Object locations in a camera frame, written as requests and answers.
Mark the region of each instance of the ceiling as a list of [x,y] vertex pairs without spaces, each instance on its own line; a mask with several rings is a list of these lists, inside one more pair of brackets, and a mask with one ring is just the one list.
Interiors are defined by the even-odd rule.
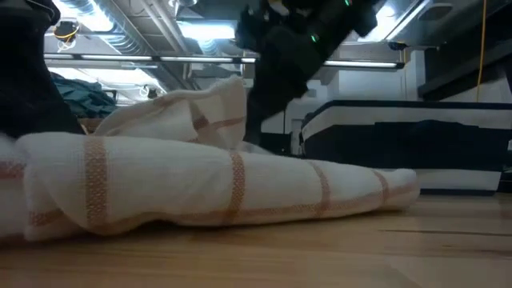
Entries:
[[[122,28],[120,33],[126,33],[130,38],[135,39],[139,54],[154,55],[176,55],[176,54],[203,54],[206,50],[196,40],[184,38],[179,31],[173,33],[168,29],[165,23],[166,18],[170,19],[176,27],[179,22],[190,23],[221,23],[236,26],[236,21],[240,12],[247,5],[257,7],[259,0],[198,0],[198,4],[190,8],[171,6],[168,0],[157,0],[162,10],[156,9],[152,5],[153,0],[94,0],[110,17],[114,18],[118,27]],[[411,7],[416,7],[423,0],[382,0],[376,6],[376,10],[383,7],[392,9],[393,14],[388,18],[380,18],[379,26],[374,31],[375,37],[368,37],[370,42],[362,42],[356,34],[352,34],[341,45],[333,56],[334,58],[351,60],[372,60],[372,61],[397,61],[399,53],[391,51],[383,42],[372,42],[373,40],[382,40],[382,36],[377,32],[386,34],[386,29],[390,32],[396,26],[397,21],[403,15],[411,12]],[[504,3],[512,0],[488,0],[489,10],[498,9]],[[430,0],[426,8],[433,4],[445,4],[452,6],[451,11],[444,17],[433,21],[418,20],[418,16],[412,18],[412,21],[397,34],[395,40],[401,40],[410,46],[422,48],[424,46],[438,46],[448,42],[456,33],[461,33],[471,25],[477,25],[482,14],[482,0]],[[119,52],[104,38],[93,35],[78,36],[77,45],[69,50],[69,53],[78,54],[118,54]],[[222,55],[243,55],[243,51],[232,44],[228,39],[215,40],[214,50]],[[57,40],[49,34],[46,37],[45,51],[55,53],[57,49]],[[189,66],[179,63],[158,64],[157,69],[144,70],[151,76],[160,80],[167,89],[176,89],[185,87],[187,89],[202,88],[201,81],[195,81],[194,78],[221,78],[229,74],[239,74],[240,69],[236,66],[212,66],[212,65],[194,65],[196,71],[190,72]],[[339,68],[322,68],[315,76],[325,84],[330,80]],[[246,78],[253,76],[251,68],[246,69]],[[183,79],[184,75],[192,75],[192,78]]]

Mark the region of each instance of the wooden floor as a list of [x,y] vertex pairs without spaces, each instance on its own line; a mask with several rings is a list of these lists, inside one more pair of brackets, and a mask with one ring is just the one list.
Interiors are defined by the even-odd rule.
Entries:
[[0,250],[0,287],[512,287],[512,198],[423,197],[401,214]]

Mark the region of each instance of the fluorescent light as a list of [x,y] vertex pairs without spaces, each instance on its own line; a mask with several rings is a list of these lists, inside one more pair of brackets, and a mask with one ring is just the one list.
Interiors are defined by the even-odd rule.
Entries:
[[256,58],[242,58],[242,63],[255,63]]
[[420,12],[422,12],[423,8],[425,8],[425,6],[430,3],[430,1],[431,0],[424,0],[420,5],[418,5],[418,7],[416,7],[416,9],[414,9],[412,12],[410,12],[410,14],[407,16],[407,18],[403,19],[402,23],[400,23],[398,26],[396,26],[394,28],[394,30],[391,31],[391,33],[389,35],[387,35],[386,40],[392,40],[393,38],[395,38],[398,35],[398,33],[402,32],[402,30],[404,28],[406,28],[406,26],[411,21],[413,21],[413,19],[416,18],[416,16],[418,16],[418,14]]
[[108,32],[114,28],[114,23],[106,16],[94,0],[88,0],[87,13],[83,13],[74,5],[68,5],[61,0],[54,0],[54,4],[61,12],[61,18],[76,18],[81,24],[92,31]]
[[164,62],[196,62],[196,63],[232,63],[233,59],[228,57],[161,57]]
[[73,59],[71,54],[45,54],[45,59]]
[[324,63],[325,66],[336,67],[359,67],[359,68],[396,68],[397,63],[390,62],[357,62],[357,61],[337,61],[328,60]]
[[84,60],[106,61],[151,61],[151,56],[126,56],[126,55],[82,55]]
[[159,86],[158,80],[149,76],[146,72],[135,70],[112,70],[112,69],[81,69],[81,71],[92,78],[96,78],[105,84],[130,84],[133,86],[155,85]]
[[78,79],[78,80],[82,80],[82,81],[90,82],[90,83],[96,83],[98,81],[96,78],[93,78],[75,68],[49,67],[48,70],[51,72],[54,72],[56,74],[59,74],[59,75],[63,76],[64,78],[70,79],[70,80]]
[[179,21],[178,25],[186,38],[195,40],[234,38],[234,29],[228,24],[193,24]]

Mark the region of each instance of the striped towel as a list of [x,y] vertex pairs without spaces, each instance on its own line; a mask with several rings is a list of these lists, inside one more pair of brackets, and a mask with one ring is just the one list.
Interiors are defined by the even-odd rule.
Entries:
[[191,96],[179,91],[116,111],[96,135],[0,138],[0,239],[112,235],[153,220],[235,226],[336,218],[403,209],[418,196],[412,170],[237,150],[245,116],[237,78]]

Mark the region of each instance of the dark fabric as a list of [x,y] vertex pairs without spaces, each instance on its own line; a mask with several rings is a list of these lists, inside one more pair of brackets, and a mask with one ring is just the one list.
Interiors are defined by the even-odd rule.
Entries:
[[[1,27],[21,27],[21,14],[0,18]],[[0,53],[0,132],[13,138],[58,131],[83,134],[75,116],[53,84],[43,58],[45,29],[4,29]]]
[[52,73],[61,96],[78,118],[105,118],[117,108],[115,100],[102,91],[99,83],[65,79]]
[[306,140],[308,158],[393,169],[502,171],[509,130],[454,122],[332,126]]
[[436,196],[493,196],[496,194],[494,190],[468,190],[468,189],[422,189],[422,195],[436,195]]
[[44,12],[50,16],[50,24],[57,24],[58,20],[61,18],[61,13],[57,9],[56,5],[52,0],[32,0],[32,2],[25,1],[32,9],[39,10]]

